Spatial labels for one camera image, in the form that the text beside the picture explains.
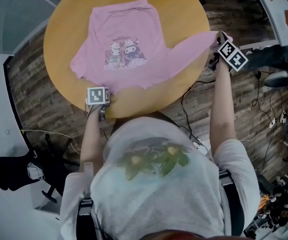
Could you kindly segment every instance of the yellow tabletop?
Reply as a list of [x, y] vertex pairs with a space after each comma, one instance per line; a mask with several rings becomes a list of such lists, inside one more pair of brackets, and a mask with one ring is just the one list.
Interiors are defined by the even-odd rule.
[[[85, 108], [86, 90], [93, 83], [78, 79], [69, 63], [86, 40], [93, 7], [135, 0], [62, 0], [53, 12], [44, 39], [47, 72], [58, 91], [72, 104]], [[165, 44], [172, 48], [182, 40], [209, 31], [206, 13], [198, 0], [147, 0], [160, 17]], [[111, 97], [107, 116], [123, 118], [160, 110], [178, 99], [198, 78], [208, 50], [175, 77], [142, 89], [122, 89]]]

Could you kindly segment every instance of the shoe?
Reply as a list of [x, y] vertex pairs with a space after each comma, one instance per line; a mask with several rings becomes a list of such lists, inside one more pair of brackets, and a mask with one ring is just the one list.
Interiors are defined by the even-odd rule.
[[286, 125], [288, 116], [286, 115], [286, 112], [283, 110], [281, 116], [280, 116], [280, 123]]

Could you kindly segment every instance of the backpack strap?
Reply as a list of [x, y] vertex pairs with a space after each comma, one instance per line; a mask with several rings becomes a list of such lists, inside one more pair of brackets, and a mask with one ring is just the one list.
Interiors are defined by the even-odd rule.
[[90, 213], [92, 207], [93, 200], [91, 198], [84, 199], [79, 204], [76, 220], [77, 240], [97, 239], [95, 224]]
[[240, 236], [244, 230], [245, 215], [236, 185], [230, 172], [227, 170], [219, 170], [219, 179], [221, 180], [229, 203], [232, 236]]

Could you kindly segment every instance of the graphic print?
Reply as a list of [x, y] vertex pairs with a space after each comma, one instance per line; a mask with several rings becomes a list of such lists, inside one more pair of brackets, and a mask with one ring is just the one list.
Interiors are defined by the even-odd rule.
[[185, 167], [189, 164], [186, 154], [189, 151], [189, 148], [166, 138], [152, 137], [132, 143], [115, 162], [115, 166], [125, 168], [125, 177], [129, 181], [139, 173], [164, 177], [175, 165]]
[[105, 52], [106, 70], [127, 70], [146, 64], [146, 58], [140, 50], [139, 40], [126, 39], [123, 42], [114, 42]]

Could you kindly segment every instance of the wooden floor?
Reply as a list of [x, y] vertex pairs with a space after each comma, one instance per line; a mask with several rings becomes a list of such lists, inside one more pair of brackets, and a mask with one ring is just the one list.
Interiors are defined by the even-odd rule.
[[[238, 46], [274, 38], [269, 23], [266, 25], [252, 23], [261, 16], [262, 11], [251, 1], [238, 3], [238, 0], [206, 0], [204, 9], [211, 30], [225, 31], [234, 38], [234, 43]], [[69, 135], [73, 138], [74, 148], [79, 151], [86, 115], [84, 111], [62, 97], [49, 79], [43, 59], [43, 38], [44, 32], [41, 32], [18, 52], [8, 65], [11, 93], [17, 113], [24, 129], [43, 129]], [[205, 69], [199, 79], [207, 82], [214, 79], [214, 74]], [[265, 130], [270, 123], [268, 116], [259, 111], [258, 105], [252, 106], [252, 101], [257, 97], [258, 87], [260, 88], [261, 109], [267, 111], [271, 118], [275, 116], [270, 107], [270, 100], [276, 117], [279, 119], [282, 109], [288, 106], [288, 92], [285, 89], [275, 92], [262, 87], [262, 79], [258, 86], [253, 72], [234, 73], [231, 79], [237, 136], [239, 139], [252, 139], [257, 133]], [[184, 107], [189, 115], [194, 135], [206, 141], [209, 139], [213, 92], [213, 83], [197, 84], [184, 100]], [[179, 100], [163, 109], [162, 112], [178, 125], [186, 126]], [[108, 136], [112, 125], [113, 122], [102, 125]], [[287, 164], [282, 161], [282, 158], [287, 156], [287, 149], [282, 143], [285, 137], [284, 127], [278, 123], [274, 131], [263, 171], [269, 180], [288, 171]], [[254, 140], [244, 142], [248, 155], [258, 172], [263, 170], [264, 157], [272, 134], [273, 130], [268, 130]], [[42, 132], [28, 132], [27, 137], [34, 146], [44, 145]], [[61, 135], [52, 135], [51, 138], [59, 146], [63, 145], [67, 139]], [[104, 136], [102, 141], [103, 144], [106, 142]], [[71, 147], [68, 148], [66, 157], [78, 161], [78, 156]]]

